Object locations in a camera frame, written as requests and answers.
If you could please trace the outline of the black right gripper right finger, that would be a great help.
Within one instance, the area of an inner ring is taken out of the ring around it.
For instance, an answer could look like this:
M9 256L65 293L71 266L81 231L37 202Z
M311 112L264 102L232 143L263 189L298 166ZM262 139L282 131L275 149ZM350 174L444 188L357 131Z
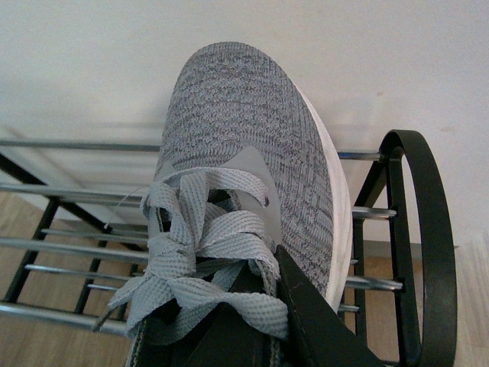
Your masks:
M283 344L294 366L369 366L371 352L345 326L299 266L280 245L279 298L287 305L288 340Z

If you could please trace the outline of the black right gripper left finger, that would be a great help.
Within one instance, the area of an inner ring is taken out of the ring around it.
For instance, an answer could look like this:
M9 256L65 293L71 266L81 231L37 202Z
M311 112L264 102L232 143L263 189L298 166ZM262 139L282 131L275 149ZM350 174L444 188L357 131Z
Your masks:
M278 295L289 311L289 339L280 342L281 366L304 366L303 343L294 312L289 286L293 278L285 265L278 284ZM271 338L249 326L236 310L221 304L211 315L209 328L195 349L189 354L185 366L271 366Z

